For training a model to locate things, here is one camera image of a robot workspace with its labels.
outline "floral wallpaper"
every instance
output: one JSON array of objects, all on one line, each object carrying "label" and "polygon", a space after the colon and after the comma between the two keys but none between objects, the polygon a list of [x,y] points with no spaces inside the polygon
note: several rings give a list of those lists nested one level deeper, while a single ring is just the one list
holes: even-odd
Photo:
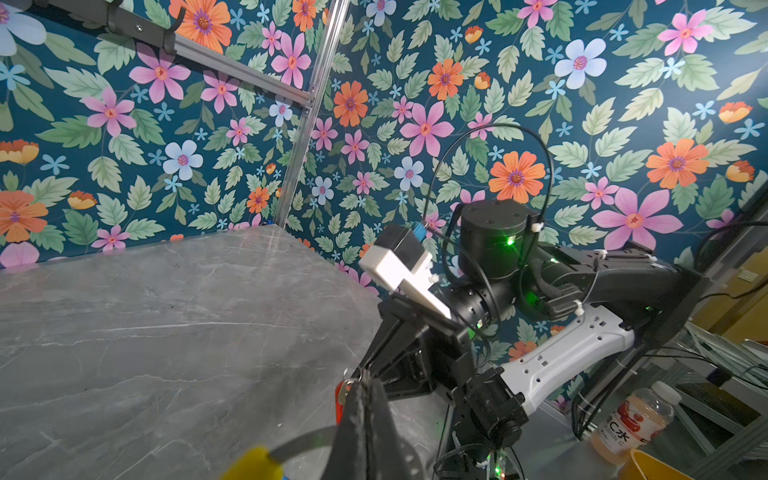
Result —
[{"label": "floral wallpaper", "polygon": [[297,107],[81,19],[14,5],[0,2],[0,266],[270,221]]},{"label": "floral wallpaper", "polygon": [[[459,202],[541,208],[554,176],[543,241],[613,250],[632,239],[690,265],[691,247],[765,188],[768,2],[353,4],[288,229],[363,286],[359,258],[388,223],[420,220],[437,158],[494,121],[537,130],[554,171],[518,131],[477,131],[435,173],[433,227]],[[437,259],[430,233],[423,244]],[[489,355],[516,359],[562,328],[512,310],[487,332]]]}]

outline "white plastic part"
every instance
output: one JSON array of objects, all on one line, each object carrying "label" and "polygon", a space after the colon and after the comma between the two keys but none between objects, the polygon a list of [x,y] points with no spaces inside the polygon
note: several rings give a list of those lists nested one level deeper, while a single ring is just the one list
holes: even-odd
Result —
[{"label": "white plastic part", "polygon": [[634,331],[621,328],[621,318],[610,310],[603,306],[585,309],[583,317],[536,350],[503,365],[502,379],[512,393],[525,396],[526,414],[532,414],[551,392],[579,372],[634,343]]}]

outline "yellow object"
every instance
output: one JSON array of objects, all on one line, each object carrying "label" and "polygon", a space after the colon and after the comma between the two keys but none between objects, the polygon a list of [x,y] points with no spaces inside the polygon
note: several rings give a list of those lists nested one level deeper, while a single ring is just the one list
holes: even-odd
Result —
[{"label": "yellow object", "polygon": [[630,450],[629,460],[619,471],[619,480],[693,480],[664,462],[637,449]]},{"label": "yellow object", "polygon": [[240,457],[221,480],[283,480],[283,466],[270,458],[269,450],[256,447]]}]

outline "pink flower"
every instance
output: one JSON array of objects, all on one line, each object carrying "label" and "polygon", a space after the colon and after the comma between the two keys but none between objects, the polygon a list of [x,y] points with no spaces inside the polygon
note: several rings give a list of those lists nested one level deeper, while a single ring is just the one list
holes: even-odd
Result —
[{"label": "pink flower", "polygon": [[592,182],[587,182],[584,185],[587,189],[587,193],[581,197],[582,202],[592,202],[592,210],[600,208],[603,202],[606,205],[613,205],[614,198],[611,195],[619,191],[618,185],[608,186],[608,178],[602,177],[598,180],[598,184],[595,185]]},{"label": "pink flower", "polygon": [[280,30],[275,30],[275,22],[271,22],[269,30],[266,27],[261,28],[261,34],[264,35],[261,48],[268,48],[271,57],[275,50],[280,50],[280,39],[283,37],[283,33]]},{"label": "pink flower", "polygon": [[91,243],[91,247],[93,248],[104,248],[102,251],[108,252],[112,250],[113,248],[125,248],[125,242],[123,240],[126,240],[131,236],[130,233],[120,233],[121,232],[120,225],[115,225],[112,227],[111,230],[108,232],[104,230],[103,228],[100,228],[96,230],[96,234],[99,237],[99,240],[96,240],[95,242]]},{"label": "pink flower", "polygon": [[219,78],[217,80],[216,75],[210,70],[203,72],[203,79],[205,80],[205,83],[210,85],[210,88],[203,90],[200,98],[205,101],[211,101],[215,98],[216,102],[214,103],[214,109],[216,110],[216,113],[221,113],[224,109],[225,101],[230,107],[237,105],[237,99],[231,92],[237,90],[240,86],[240,80],[235,78],[229,80],[227,74],[223,72],[219,72]]},{"label": "pink flower", "polygon": [[123,100],[118,103],[118,96],[114,94],[114,90],[111,87],[105,88],[101,92],[101,97],[104,101],[93,97],[80,100],[86,107],[99,112],[88,117],[89,127],[99,128],[107,124],[107,132],[113,137],[117,137],[120,134],[120,124],[123,124],[126,128],[136,128],[136,121],[130,115],[126,115],[126,113],[134,109],[134,102]]},{"label": "pink flower", "polygon": [[399,123],[402,123],[406,118],[413,118],[411,108],[413,108],[413,102],[408,101],[408,98],[401,97],[400,100],[392,102],[392,106],[395,111],[392,112],[392,118],[397,118]]},{"label": "pink flower", "polygon": [[426,221],[427,221],[427,238],[432,238],[432,232],[429,229],[440,230],[445,226],[445,220],[440,218],[437,212],[427,215]]},{"label": "pink flower", "polygon": [[[469,128],[477,128],[482,127],[483,125],[487,125],[491,123],[491,120],[493,119],[493,114],[487,114],[484,117],[482,116],[482,113],[478,112],[475,114],[475,121],[469,122],[467,125]],[[481,130],[473,131],[469,134],[470,138],[477,138],[480,137],[481,139],[485,140],[488,136],[489,131],[493,131],[493,127],[488,128],[482,128]]]},{"label": "pink flower", "polygon": [[528,7],[520,9],[518,18],[528,17],[528,28],[533,28],[538,23],[538,18],[541,16],[546,21],[552,20],[554,12],[549,5],[554,5],[558,0],[525,0]]},{"label": "pink flower", "polygon": [[248,143],[246,135],[250,135],[250,127],[245,124],[245,117],[241,118],[239,122],[234,119],[230,120],[230,127],[232,130],[227,132],[227,136],[233,139],[233,146],[236,147],[239,143]]},{"label": "pink flower", "polygon": [[5,268],[36,263],[40,258],[38,249],[29,242],[9,243],[0,253],[0,265]]},{"label": "pink flower", "polygon": [[658,233],[672,233],[683,224],[674,215],[652,215],[667,206],[670,201],[669,190],[659,190],[649,194],[637,208],[637,194],[627,188],[620,188],[616,193],[616,206],[622,214],[612,210],[603,210],[592,216],[599,227],[619,227],[605,237],[606,250],[619,250],[629,240],[641,243],[653,250],[656,239],[649,230]]},{"label": "pink flower", "polygon": [[349,278],[364,286],[370,293],[379,295],[379,291],[376,289],[376,287],[373,285],[368,286],[368,284],[371,283],[371,276],[368,273],[363,272],[362,275],[358,276],[358,273],[355,269],[349,267],[347,267],[347,269],[348,270],[346,274],[349,275]]},{"label": "pink flower", "polygon": [[357,193],[365,195],[371,193],[371,187],[373,187],[373,180],[371,180],[371,173],[365,172],[363,174],[362,172],[357,172],[357,179],[352,180],[352,185],[357,187]]},{"label": "pink flower", "polygon": [[686,53],[694,53],[699,45],[697,40],[701,40],[714,31],[711,25],[699,26],[706,16],[707,10],[699,10],[691,15],[690,20],[684,13],[675,14],[672,18],[672,26],[676,29],[664,30],[658,36],[661,41],[671,40],[664,50],[664,54],[672,55],[680,50],[680,46]]},{"label": "pink flower", "polygon": [[448,137],[453,133],[453,125],[447,121],[437,123],[445,111],[445,104],[441,101],[434,104],[429,109],[427,117],[424,105],[413,105],[414,124],[405,124],[400,128],[400,134],[406,138],[412,138],[409,153],[411,157],[422,153],[424,144],[427,146],[427,153],[433,157],[440,155],[440,142],[435,137]]},{"label": "pink flower", "polygon": [[331,140],[339,136],[339,132],[331,128],[333,126],[333,119],[331,117],[326,118],[326,122],[323,123],[319,118],[315,120],[316,130],[312,130],[312,138],[317,140],[317,150],[320,151],[323,148],[331,150]]},{"label": "pink flower", "polygon": [[175,57],[165,53],[165,50],[162,49],[160,50],[160,60],[157,60],[152,47],[143,43],[136,44],[136,53],[142,62],[149,65],[149,68],[134,67],[128,76],[139,84],[152,82],[152,86],[149,87],[149,98],[154,103],[159,103],[165,98],[166,88],[171,97],[177,100],[184,98],[184,90],[176,80],[187,80],[190,76],[189,68],[173,65]]},{"label": "pink flower", "polygon": [[349,155],[349,157],[347,157],[349,164],[354,164],[355,160],[361,162],[365,161],[366,156],[362,151],[368,148],[371,142],[362,140],[362,132],[360,129],[355,132],[354,137],[350,134],[345,134],[344,139],[346,140],[346,145],[341,148],[341,153]]},{"label": "pink flower", "polygon": [[299,36],[296,37],[296,43],[291,45],[290,35],[283,33],[280,47],[285,56],[278,55],[273,58],[272,68],[278,73],[285,71],[283,78],[281,78],[284,84],[290,85],[293,81],[296,88],[301,88],[304,85],[304,76],[301,71],[309,68],[312,63],[309,55],[301,54],[304,50],[304,34],[299,33]]}]

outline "light blue flower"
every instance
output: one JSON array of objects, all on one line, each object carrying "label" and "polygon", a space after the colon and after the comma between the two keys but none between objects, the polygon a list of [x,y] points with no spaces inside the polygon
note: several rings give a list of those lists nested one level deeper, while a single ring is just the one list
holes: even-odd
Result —
[{"label": "light blue flower", "polygon": [[502,158],[502,155],[504,154],[504,149],[499,148],[496,145],[493,146],[493,151],[488,152],[488,156],[491,158],[491,160],[499,160]]},{"label": "light blue flower", "polygon": [[158,167],[162,166],[163,162],[168,160],[168,157],[163,155],[163,151],[160,148],[157,149],[156,153],[154,153],[154,154],[147,154],[147,156],[150,158],[149,165],[157,164]]},{"label": "light blue flower", "polygon": [[587,176],[587,178],[592,177],[600,177],[600,174],[598,173],[598,170],[602,170],[602,165],[595,166],[592,162],[589,162],[587,164],[587,168],[583,169],[581,172]]},{"label": "light blue flower", "polygon": [[552,50],[551,48],[547,48],[547,51],[549,52],[549,55],[547,55],[544,58],[544,60],[551,61],[553,65],[558,63],[558,60],[565,58],[565,55],[560,53],[561,51],[563,51],[562,45],[558,45],[558,47],[555,50]]},{"label": "light blue flower", "polygon": [[147,88],[141,88],[138,85],[134,85],[134,90],[131,92],[131,98],[133,98],[136,103],[140,104],[144,100],[149,100],[149,97],[147,96],[148,93],[149,90]]},{"label": "light blue flower", "polygon": [[584,12],[585,14],[589,13],[589,8],[594,7],[598,4],[597,0],[576,0],[574,2],[576,5],[578,5],[578,8],[576,8],[576,13]]},{"label": "light blue flower", "polygon": [[714,104],[715,104],[715,100],[708,101],[706,105],[696,104],[696,108],[698,108],[698,110],[694,112],[694,117],[699,115],[703,120],[707,118],[707,115],[714,115],[715,110],[712,110],[712,105]]},{"label": "light blue flower", "polygon": [[367,37],[371,35],[371,32],[373,32],[373,20],[363,20],[362,33],[366,34]]},{"label": "light blue flower", "polygon": [[172,192],[176,193],[176,189],[181,187],[181,182],[179,181],[178,175],[174,175],[174,177],[171,179],[166,178],[163,181],[165,182],[165,190],[171,190]]},{"label": "light blue flower", "polygon": [[163,102],[161,108],[155,108],[154,113],[158,114],[157,121],[170,120],[170,116],[176,113],[175,110],[168,108],[168,104]]},{"label": "light blue flower", "polygon": [[480,55],[482,55],[482,54],[484,54],[484,53],[486,53],[488,51],[491,51],[491,47],[490,47],[491,43],[493,43],[493,42],[490,41],[490,40],[486,41],[484,38],[481,38],[480,39],[480,45],[476,46],[475,50],[479,51]]},{"label": "light blue flower", "polygon": [[238,8],[237,12],[235,12],[234,8],[230,8],[230,15],[232,16],[232,19],[230,20],[230,25],[235,24],[235,28],[237,28],[237,31],[240,31],[240,26],[245,26],[245,20],[243,20],[243,9]]},{"label": "light blue flower", "polygon": [[45,165],[40,167],[40,170],[52,170],[54,175],[59,175],[62,169],[69,170],[69,165],[64,165],[65,160],[67,160],[67,158],[64,155],[61,155],[59,158],[54,160],[51,155],[45,154],[43,155],[43,161],[45,162]]},{"label": "light blue flower", "polygon": [[461,27],[451,30],[451,41],[458,41],[460,38],[464,38]]},{"label": "light blue flower", "polygon": [[554,100],[555,98],[558,97],[558,95],[565,95],[565,90],[563,89],[563,85],[565,85],[564,78],[560,80],[557,84],[555,84],[554,80],[550,80],[549,89],[544,93],[547,95],[552,95],[552,100]]},{"label": "light blue flower", "polygon": [[268,8],[264,8],[264,4],[261,4],[259,5],[259,11],[256,13],[256,16],[259,17],[261,23],[266,25],[266,23],[270,20],[270,10]]},{"label": "light blue flower", "polygon": [[556,129],[555,131],[559,133],[559,135],[558,135],[559,137],[562,137],[563,135],[570,135],[571,134],[571,129],[573,127],[574,127],[573,125],[569,125],[568,123],[563,122],[563,126],[558,128],[558,129]]},{"label": "light blue flower", "polygon": [[758,129],[765,127],[766,125],[763,122],[760,122],[759,124],[755,124],[751,118],[747,118],[744,121],[744,126],[741,128],[737,128],[733,132],[736,134],[743,134],[741,136],[741,140],[746,140],[747,138],[752,135],[753,137],[759,137],[760,132]]},{"label": "light blue flower", "polygon": [[30,82],[28,78],[18,76],[18,74],[21,73],[24,73],[24,65],[14,65],[8,70],[8,67],[6,67],[4,63],[0,64],[0,81],[5,80],[5,85],[8,87],[8,90],[15,90],[17,82],[22,85],[29,85]]},{"label": "light blue flower", "polygon": [[611,40],[621,41],[621,37],[625,36],[629,31],[624,30],[624,24],[622,23],[617,28],[612,28],[608,33],[613,34],[611,35]]},{"label": "light blue flower", "polygon": [[675,63],[674,58],[669,57],[667,59],[667,65],[661,68],[661,73],[665,73],[664,78],[669,78],[672,74],[679,75],[680,67],[685,65],[685,60],[680,60]]}]

